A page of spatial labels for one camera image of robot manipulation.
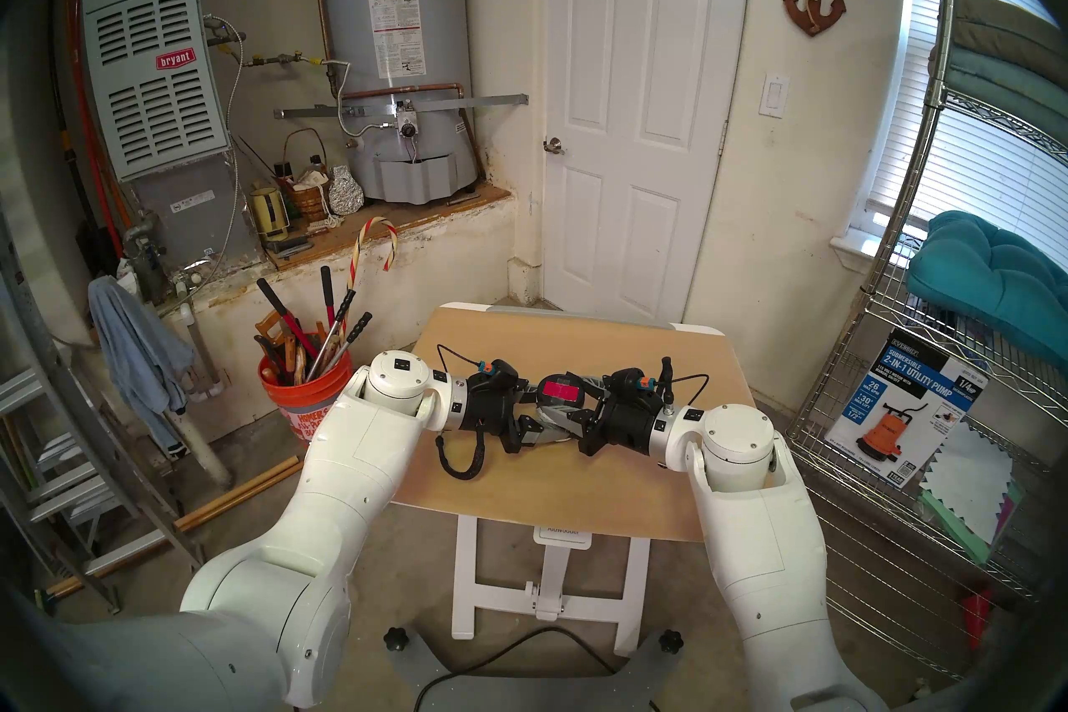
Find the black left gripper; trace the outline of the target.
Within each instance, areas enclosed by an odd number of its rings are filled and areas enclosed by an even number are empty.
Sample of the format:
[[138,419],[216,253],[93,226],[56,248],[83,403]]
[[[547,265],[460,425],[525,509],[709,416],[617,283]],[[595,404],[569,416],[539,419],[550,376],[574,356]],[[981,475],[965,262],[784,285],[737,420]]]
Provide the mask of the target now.
[[529,404],[534,404],[534,386],[529,381],[468,381],[467,429],[499,437],[511,455],[519,453],[523,445],[576,439],[554,422],[515,414],[516,405]]

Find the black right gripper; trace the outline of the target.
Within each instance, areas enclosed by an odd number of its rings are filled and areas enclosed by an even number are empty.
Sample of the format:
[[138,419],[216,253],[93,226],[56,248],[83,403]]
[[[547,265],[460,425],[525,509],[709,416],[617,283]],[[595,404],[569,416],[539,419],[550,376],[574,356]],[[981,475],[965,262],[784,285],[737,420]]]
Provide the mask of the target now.
[[[587,396],[604,396],[606,384],[597,377],[582,377]],[[595,456],[607,445],[616,445],[650,456],[651,433],[663,426],[663,402],[659,397],[606,397],[594,409],[538,409],[538,418],[554,422],[582,439],[582,455]]]

